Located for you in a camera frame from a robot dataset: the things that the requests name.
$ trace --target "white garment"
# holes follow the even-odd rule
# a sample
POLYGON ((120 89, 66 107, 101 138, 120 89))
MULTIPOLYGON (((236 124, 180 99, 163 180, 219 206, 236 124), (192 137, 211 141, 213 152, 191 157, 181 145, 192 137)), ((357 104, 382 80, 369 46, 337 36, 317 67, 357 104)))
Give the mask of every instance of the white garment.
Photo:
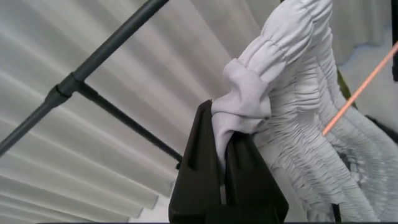
POLYGON ((330 15, 330 0, 286 0, 261 36, 227 64, 231 90, 211 108, 219 159, 224 164, 233 131, 251 133, 287 197, 288 217, 334 221, 335 203, 343 221, 397 221, 398 178, 387 173, 398 173, 396 145, 354 109, 322 136, 345 102, 337 89, 330 15), (360 188, 336 151, 362 166, 356 174, 373 179, 360 188), (281 185, 286 176, 291 189, 281 185))

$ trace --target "orange rod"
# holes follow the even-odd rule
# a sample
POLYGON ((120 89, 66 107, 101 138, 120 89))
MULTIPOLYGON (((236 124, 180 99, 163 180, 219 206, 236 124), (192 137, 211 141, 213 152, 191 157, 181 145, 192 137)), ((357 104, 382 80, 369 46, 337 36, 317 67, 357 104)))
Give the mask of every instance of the orange rod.
POLYGON ((369 85, 372 79, 380 72, 380 70, 386 65, 388 60, 394 56, 398 51, 398 42, 394 44, 390 52, 384 57, 384 59, 379 63, 379 65, 373 70, 373 72, 365 79, 362 85, 355 91, 355 93, 348 99, 347 103, 339 110, 336 116, 329 122, 329 124, 324 128, 322 134, 325 136, 330 129, 336 124, 336 122, 341 118, 341 116, 346 112, 346 110, 351 106, 355 99, 362 93, 362 91, 369 85))

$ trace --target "white floor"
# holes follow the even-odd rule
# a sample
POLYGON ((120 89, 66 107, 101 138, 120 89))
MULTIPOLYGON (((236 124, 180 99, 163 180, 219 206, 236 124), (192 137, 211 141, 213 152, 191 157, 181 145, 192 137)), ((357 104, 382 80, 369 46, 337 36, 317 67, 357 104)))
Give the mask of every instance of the white floor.
MULTIPOLYGON (((351 58, 339 66, 353 93, 391 49, 391 30, 387 29, 381 46, 363 45, 355 49, 351 58)), ((398 83, 391 74, 392 62, 377 75, 356 100, 362 114, 368 114, 398 131, 398 83)), ((138 219, 130 222, 169 222, 169 198, 160 197, 153 210, 144 209, 138 219)))

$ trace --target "black pole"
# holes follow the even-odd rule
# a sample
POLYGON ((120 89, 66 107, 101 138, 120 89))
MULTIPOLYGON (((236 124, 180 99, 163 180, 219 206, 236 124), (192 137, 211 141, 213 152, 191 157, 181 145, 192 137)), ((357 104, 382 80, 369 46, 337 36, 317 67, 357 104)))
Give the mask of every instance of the black pole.
MULTIPOLYGON (((398 41, 398 1, 391 0, 391 29, 392 29, 392 44, 398 41)), ((398 55, 395 54, 392 58, 392 77, 395 82, 398 82, 398 55)))
POLYGON ((86 83, 82 84, 79 87, 78 92, 87 99, 97 104, 105 111, 107 111, 109 114, 113 115, 115 118, 123 122, 125 125, 129 126, 131 129, 133 129, 136 133, 147 139, 149 142, 159 147, 160 150, 164 151, 169 156, 173 157, 179 162, 182 161, 182 156, 178 152, 174 151, 171 147, 166 145, 166 143, 164 143, 158 137, 154 136, 151 132, 146 130, 139 123, 131 119, 127 114, 125 114, 119 108, 110 103, 107 99, 98 94, 96 90, 92 89, 92 87, 90 87, 86 83))
POLYGON ((0 143, 0 157, 32 129, 53 108, 66 102, 83 81, 116 49, 125 43, 169 0, 148 0, 117 31, 94 51, 74 72, 53 87, 44 102, 0 143))

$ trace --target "curtain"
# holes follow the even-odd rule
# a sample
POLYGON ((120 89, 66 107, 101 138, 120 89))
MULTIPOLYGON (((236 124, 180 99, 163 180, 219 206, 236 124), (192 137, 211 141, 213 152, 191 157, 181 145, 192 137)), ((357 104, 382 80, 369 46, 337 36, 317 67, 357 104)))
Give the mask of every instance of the curtain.
MULTIPOLYGON (((143 2, 1 1, 1 138, 143 2)), ((228 91, 223 67, 259 35, 278 3, 170 1, 87 83, 183 154, 197 106, 228 91)), ((338 0, 334 7, 339 63, 355 45, 380 44, 389 1, 338 0)), ((170 195, 176 163, 76 93, 0 159, 0 220, 137 218, 170 195)))

